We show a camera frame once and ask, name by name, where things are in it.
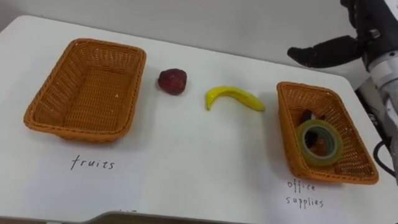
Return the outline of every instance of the toy banana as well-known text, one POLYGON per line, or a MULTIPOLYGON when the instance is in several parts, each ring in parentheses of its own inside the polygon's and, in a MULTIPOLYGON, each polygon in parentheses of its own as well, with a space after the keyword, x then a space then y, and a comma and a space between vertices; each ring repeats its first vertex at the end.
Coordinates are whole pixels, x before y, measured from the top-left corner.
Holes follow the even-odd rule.
POLYGON ((235 86, 214 87, 206 93, 206 110, 210 110, 211 105, 219 96, 230 96, 239 102, 256 111, 264 111, 265 107, 261 100, 247 91, 241 90, 235 86))

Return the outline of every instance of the tape roll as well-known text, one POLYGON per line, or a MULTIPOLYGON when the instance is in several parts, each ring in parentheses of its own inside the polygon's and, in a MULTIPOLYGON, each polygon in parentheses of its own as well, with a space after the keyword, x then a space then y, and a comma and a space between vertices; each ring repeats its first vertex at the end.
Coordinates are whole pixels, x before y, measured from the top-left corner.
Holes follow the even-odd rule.
POLYGON ((335 127, 326 121, 311 119, 297 128, 297 139, 303 158, 311 166, 329 166, 337 162, 343 154, 343 139, 335 127), (315 154, 305 143, 307 133, 317 133, 318 141, 323 139, 325 153, 315 154))

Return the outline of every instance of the small item in basket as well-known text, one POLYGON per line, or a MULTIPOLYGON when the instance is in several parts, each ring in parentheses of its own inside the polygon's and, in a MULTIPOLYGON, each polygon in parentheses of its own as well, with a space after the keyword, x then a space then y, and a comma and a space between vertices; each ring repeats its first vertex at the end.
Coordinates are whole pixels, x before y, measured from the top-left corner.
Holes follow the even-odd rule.
POLYGON ((343 153, 343 139, 339 132, 331 124, 320 119, 311 119, 301 124, 297 128, 297 139, 304 160, 311 166, 330 166, 337 162, 343 153), (313 148, 307 147, 308 133, 315 133, 322 141, 320 139, 313 148))
POLYGON ((166 93, 179 95, 187 85, 187 73, 177 68, 168 69, 160 73, 157 83, 166 93))
MULTIPOLYGON (((304 110, 303 114, 301 115, 300 124, 302 124, 310 119, 316 119, 316 117, 312 113, 312 110, 306 109, 306 110, 304 110)), ((325 115, 322 115, 320 117, 320 119, 324 121, 325 115)), ((305 145, 308 148, 311 148, 317 142, 317 139, 318 139, 318 134, 313 131, 309 131, 305 134, 305 145)))
POLYGON ((207 91, 205 96, 206 110, 210 110, 211 105, 219 96, 235 98, 239 102, 256 111, 265 110, 265 107, 259 98, 235 86, 218 86, 207 91))

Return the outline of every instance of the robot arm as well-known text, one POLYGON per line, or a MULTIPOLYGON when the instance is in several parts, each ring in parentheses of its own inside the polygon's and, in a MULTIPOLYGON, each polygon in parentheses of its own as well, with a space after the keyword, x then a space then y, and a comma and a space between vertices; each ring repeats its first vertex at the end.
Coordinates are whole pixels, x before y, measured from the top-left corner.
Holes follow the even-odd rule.
POLYGON ((382 96, 385 121, 394 123, 390 146, 398 173, 398 2, 397 0, 340 0, 348 9, 349 22, 357 37, 338 37, 300 49, 291 47, 287 55, 299 64, 328 68, 362 58, 366 70, 382 96))

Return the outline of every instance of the orange wicker basket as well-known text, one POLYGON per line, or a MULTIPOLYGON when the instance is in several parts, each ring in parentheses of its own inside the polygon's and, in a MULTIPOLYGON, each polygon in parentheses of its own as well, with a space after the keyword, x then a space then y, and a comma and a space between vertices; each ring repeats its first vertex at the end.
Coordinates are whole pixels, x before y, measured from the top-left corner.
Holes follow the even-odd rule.
POLYGON ((375 184, 379 175, 340 97, 326 88, 281 82, 277 85, 279 122, 289 169, 294 176, 325 182, 375 184), (305 109, 325 115, 343 138, 343 155, 324 167, 308 165, 301 155, 296 129, 305 109))
POLYGON ((137 47, 72 41, 27 108, 25 125, 69 140, 117 140, 131 127, 145 62, 137 47))

